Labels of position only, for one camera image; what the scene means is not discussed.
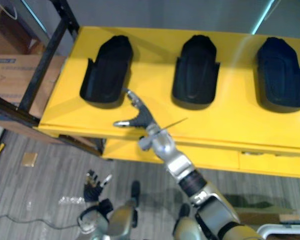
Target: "gray wall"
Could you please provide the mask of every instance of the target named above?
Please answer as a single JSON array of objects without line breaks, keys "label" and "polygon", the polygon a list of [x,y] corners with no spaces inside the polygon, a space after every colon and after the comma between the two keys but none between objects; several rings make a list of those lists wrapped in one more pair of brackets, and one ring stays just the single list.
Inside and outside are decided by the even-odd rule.
[{"label": "gray wall", "polygon": [[[80,25],[251,33],[270,0],[68,0]],[[60,20],[48,0],[26,0],[48,34]],[[300,0],[281,0],[257,34],[300,38]],[[67,55],[70,34],[58,52]]]}]

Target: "yellow drawer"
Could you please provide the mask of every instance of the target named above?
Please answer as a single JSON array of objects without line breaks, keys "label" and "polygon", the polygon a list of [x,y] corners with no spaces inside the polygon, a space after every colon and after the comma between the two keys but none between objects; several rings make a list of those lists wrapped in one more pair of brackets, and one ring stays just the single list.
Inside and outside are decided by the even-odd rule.
[{"label": "yellow drawer", "polygon": [[[199,146],[178,145],[197,168],[238,171],[238,152]],[[105,145],[104,158],[132,160],[148,163],[162,163],[152,150],[141,151],[137,141],[108,139]]]},{"label": "yellow drawer", "polygon": [[[236,150],[180,144],[177,147],[197,168],[300,178],[300,156],[268,153],[254,155]],[[108,159],[162,163],[152,150],[141,151],[134,140],[108,139],[102,156]]]},{"label": "yellow drawer", "polygon": [[300,178],[300,156],[240,152],[239,168],[248,173]]}]

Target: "silver metal part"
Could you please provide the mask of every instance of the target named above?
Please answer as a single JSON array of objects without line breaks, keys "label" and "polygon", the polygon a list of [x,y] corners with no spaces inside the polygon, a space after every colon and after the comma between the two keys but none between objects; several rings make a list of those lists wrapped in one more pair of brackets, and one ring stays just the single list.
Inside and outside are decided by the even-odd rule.
[{"label": "silver metal part", "polygon": [[264,239],[267,239],[271,234],[300,235],[300,225],[265,224],[258,228],[257,233]]},{"label": "silver metal part", "polygon": [[105,185],[108,184],[108,182],[110,182],[110,180],[112,179],[112,174],[109,174],[101,183],[100,183],[100,187],[103,188]]},{"label": "silver metal part", "polygon": [[78,219],[78,224],[83,235],[88,235],[91,239],[100,238],[106,233],[108,222],[100,212],[92,210],[85,214],[82,219]]},{"label": "silver metal part", "polygon": [[[155,122],[148,108],[144,105],[141,99],[132,91],[126,89],[128,98],[132,101],[132,105],[139,109],[139,114],[143,111],[146,113],[144,116],[152,121],[147,121],[145,128],[148,136],[139,140],[138,144],[142,150],[153,149],[154,153],[164,162],[166,169],[179,183],[182,179],[188,176],[195,170],[195,166],[190,159],[181,151],[177,150],[175,141],[169,135],[166,129],[161,129]],[[115,126],[122,127],[125,123],[114,124]],[[229,230],[223,228],[229,226],[229,223],[239,223],[239,218],[231,206],[231,204],[223,197],[218,189],[208,182],[202,189],[197,191],[190,197],[190,201],[194,206],[200,207],[197,212],[197,218],[200,218],[205,226],[215,235],[218,236],[219,231],[225,230],[223,238],[220,240],[262,240],[262,238],[251,228],[247,226],[237,225]],[[184,226],[178,226],[176,229],[175,239],[178,240],[200,240],[205,238],[199,238],[197,230],[199,229],[197,224],[193,224],[188,218],[184,219]],[[122,234],[127,226],[119,226]]]},{"label": "silver metal part", "polygon": [[175,141],[167,130],[161,130],[156,123],[153,123],[146,128],[146,131],[149,134],[148,138],[151,139],[154,153],[164,162],[166,169],[176,179],[177,183],[195,170],[195,166],[189,158],[177,150]]},{"label": "silver metal part", "polygon": [[129,121],[116,121],[113,123],[113,126],[115,127],[129,127],[130,126],[130,122]]},{"label": "silver metal part", "polygon": [[227,201],[227,199],[221,194],[221,192],[219,192],[219,190],[209,181],[200,191],[192,195],[189,199],[190,202],[195,206],[200,206],[211,197],[214,197],[223,205],[223,207],[230,213],[232,219],[235,222],[240,222],[239,217],[233,206]]},{"label": "silver metal part", "polygon": [[115,210],[109,219],[109,240],[129,240],[136,203],[133,200]]},{"label": "silver metal part", "polygon": [[238,223],[238,220],[234,218],[228,207],[215,196],[210,197],[209,201],[198,210],[197,215],[200,216],[204,224],[215,236],[226,224],[230,222]]},{"label": "silver metal part", "polygon": [[178,222],[174,240],[207,240],[198,223],[190,217],[182,217]]}]

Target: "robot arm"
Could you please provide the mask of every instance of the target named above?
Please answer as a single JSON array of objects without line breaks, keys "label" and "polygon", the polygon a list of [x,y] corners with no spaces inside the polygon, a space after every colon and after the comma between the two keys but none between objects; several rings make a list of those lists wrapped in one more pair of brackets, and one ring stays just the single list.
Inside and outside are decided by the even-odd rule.
[{"label": "robot arm", "polygon": [[196,170],[190,159],[176,148],[166,129],[161,129],[142,100],[126,89],[132,105],[139,109],[137,117],[117,121],[116,127],[144,128],[148,136],[139,140],[144,151],[153,149],[164,162],[166,169],[187,194],[191,204],[197,208],[195,219],[203,233],[215,240],[263,240],[252,228],[241,225],[239,218],[218,189]]}]

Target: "yellow shelf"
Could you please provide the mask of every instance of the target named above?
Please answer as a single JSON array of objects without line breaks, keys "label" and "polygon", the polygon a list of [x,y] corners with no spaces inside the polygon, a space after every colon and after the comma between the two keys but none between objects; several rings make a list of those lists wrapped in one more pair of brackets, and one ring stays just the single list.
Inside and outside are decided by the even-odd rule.
[{"label": "yellow shelf", "polygon": [[[216,96],[203,110],[183,109],[171,100],[175,63],[183,44],[193,35],[209,36],[220,62]],[[113,127],[134,117],[126,98],[115,109],[89,105],[79,96],[88,58],[95,59],[101,44],[114,35],[129,37],[134,56],[128,87],[135,91],[178,144],[218,147],[300,156],[300,111],[275,113],[256,100],[254,78],[258,49],[268,36],[193,30],[82,27],[56,83],[38,129],[108,139],[136,140],[141,129]],[[284,38],[295,49],[300,64],[300,39]]]},{"label": "yellow shelf", "polygon": [[[246,155],[240,151],[178,145],[197,168],[300,178],[300,157]],[[136,141],[109,139],[102,155],[108,159],[162,163],[152,150],[141,151]]]}]

